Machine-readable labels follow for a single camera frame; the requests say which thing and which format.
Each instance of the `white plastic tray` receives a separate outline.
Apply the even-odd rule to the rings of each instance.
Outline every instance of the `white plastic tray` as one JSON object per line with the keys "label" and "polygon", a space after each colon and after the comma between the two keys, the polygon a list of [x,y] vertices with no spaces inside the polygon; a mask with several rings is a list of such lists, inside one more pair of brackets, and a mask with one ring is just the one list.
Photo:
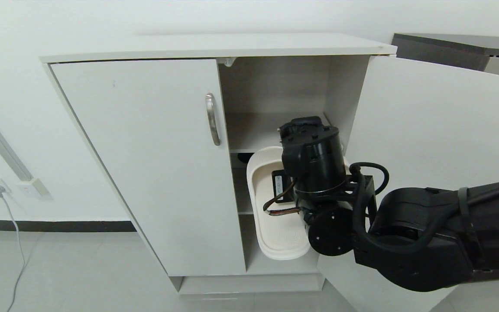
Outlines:
{"label": "white plastic tray", "polygon": [[[282,169],[282,148],[264,148],[250,158],[247,181],[261,251],[271,259],[292,260],[305,255],[310,247],[302,215],[293,213],[275,217],[263,211],[263,204],[275,196],[271,172]],[[269,210],[293,206],[294,203],[273,203]]]}

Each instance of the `white wall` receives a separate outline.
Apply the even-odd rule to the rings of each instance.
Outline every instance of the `white wall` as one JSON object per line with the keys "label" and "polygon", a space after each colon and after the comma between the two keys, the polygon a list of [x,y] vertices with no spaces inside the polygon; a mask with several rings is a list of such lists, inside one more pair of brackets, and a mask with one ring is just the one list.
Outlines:
{"label": "white wall", "polygon": [[[14,189],[20,220],[126,220],[58,100],[40,55],[158,33],[340,31],[389,43],[394,32],[499,36],[499,0],[0,0],[0,131],[53,196]],[[0,157],[0,178],[18,181]],[[0,202],[0,219],[7,219]]]}

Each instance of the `cabinet door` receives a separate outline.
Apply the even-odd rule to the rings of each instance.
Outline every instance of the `cabinet door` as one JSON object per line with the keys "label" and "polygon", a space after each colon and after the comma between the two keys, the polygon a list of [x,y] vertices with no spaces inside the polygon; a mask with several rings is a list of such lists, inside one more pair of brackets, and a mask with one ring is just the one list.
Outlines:
{"label": "cabinet door", "polygon": [[168,275],[244,273],[216,61],[64,63],[52,70]]}
{"label": "cabinet door", "polygon": [[[499,75],[371,57],[346,157],[390,171],[391,190],[416,186],[455,190],[499,181]],[[377,185],[382,174],[373,174]],[[426,312],[453,288],[410,292],[353,253],[319,257],[319,270],[360,311]]]}

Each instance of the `gray cabinet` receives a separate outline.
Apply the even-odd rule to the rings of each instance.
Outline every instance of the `gray cabinet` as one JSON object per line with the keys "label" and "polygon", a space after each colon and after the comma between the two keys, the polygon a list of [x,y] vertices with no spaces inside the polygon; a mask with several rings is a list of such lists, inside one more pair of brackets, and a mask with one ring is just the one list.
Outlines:
{"label": "gray cabinet", "polygon": [[396,33],[398,57],[499,75],[499,37]]}

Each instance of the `black robotic arm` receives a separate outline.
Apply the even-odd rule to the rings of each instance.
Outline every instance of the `black robotic arm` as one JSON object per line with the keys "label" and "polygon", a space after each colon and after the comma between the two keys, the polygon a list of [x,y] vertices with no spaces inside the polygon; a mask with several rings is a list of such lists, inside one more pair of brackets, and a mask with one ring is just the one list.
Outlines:
{"label": "black robotic arm", "polygon": [[[279,129],[282,162],[295,207],[270,215],[303,213],[317,252],[354,251],[355,262],[417,292],[499,278],[499,182],[456,191],[402,188],[388,193],[378,211],[375,195],[388,183],[378,164],[357,162],[346,172],[338,129],[318,117],[293,119]],[[382,170],[375,190],[362,166]],[[366,218],[370,228],[366,231]]]}

